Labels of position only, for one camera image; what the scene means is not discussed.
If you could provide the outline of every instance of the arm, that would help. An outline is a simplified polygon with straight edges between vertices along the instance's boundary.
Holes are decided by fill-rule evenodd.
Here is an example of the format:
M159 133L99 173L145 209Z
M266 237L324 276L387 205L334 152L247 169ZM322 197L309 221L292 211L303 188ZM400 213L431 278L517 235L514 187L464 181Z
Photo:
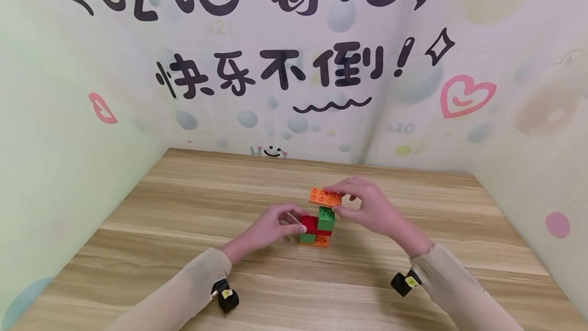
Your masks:
M325 191L361 200L357 211L343 206L334 207L333 211L398 243L411 258L414 272L431 300L449 315L460 331L523 331L456 257L403 218L375 184L351 177L325 187Z
M307 215L292 204L274 204L220 250L210 248L194 258L176 276L120 316L107 331L178 331L210 302L212 286L227 278L231 268L251 251L286 235L304 233L296 222Z

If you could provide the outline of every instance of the green lego brick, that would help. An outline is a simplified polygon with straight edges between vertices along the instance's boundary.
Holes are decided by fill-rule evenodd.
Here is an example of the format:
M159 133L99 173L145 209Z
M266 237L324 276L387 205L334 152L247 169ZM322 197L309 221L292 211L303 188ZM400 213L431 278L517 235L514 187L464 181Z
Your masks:
M334 227L334 212L328 207L320 206L318 208L318 230L333 231Z
M305 244L314 244L316 235L314 234L300 234L300 242Z

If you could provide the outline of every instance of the pink dot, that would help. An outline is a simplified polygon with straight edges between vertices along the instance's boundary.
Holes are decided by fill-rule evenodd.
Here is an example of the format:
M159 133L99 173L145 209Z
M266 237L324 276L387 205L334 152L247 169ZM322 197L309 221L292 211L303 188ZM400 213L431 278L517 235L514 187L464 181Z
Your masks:
M561 212L551 212L545 218L545 226L555 238L564 239L570 234L570 220Z

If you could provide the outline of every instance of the left hand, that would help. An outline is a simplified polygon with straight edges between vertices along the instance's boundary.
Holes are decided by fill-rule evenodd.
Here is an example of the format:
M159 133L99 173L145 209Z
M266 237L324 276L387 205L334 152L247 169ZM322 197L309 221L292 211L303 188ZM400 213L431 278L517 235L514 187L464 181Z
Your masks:
M249 252L262 249L286 235L306 233L306 226L297 223L301 217L308 215L306 211L293 203L276 203L255 220L243 234L234 238L220 248L232 264L239 262Z
M288 214L293 215L298 222L302 216L308 215L293 203L272 204L240 237L247 240L253 250L256 250L267 247L286 235L305 233L306 226L297 223Z

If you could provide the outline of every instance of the wall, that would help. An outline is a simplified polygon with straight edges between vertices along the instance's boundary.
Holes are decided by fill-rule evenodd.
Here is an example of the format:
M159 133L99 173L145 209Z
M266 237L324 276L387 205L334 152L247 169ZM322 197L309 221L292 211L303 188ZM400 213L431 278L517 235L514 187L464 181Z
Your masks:
M475 175L588 316L588 33L522 90Z
M50 13L17 0L0 7L0 329L8 330L165 147L135 125L115 85L65 46Z

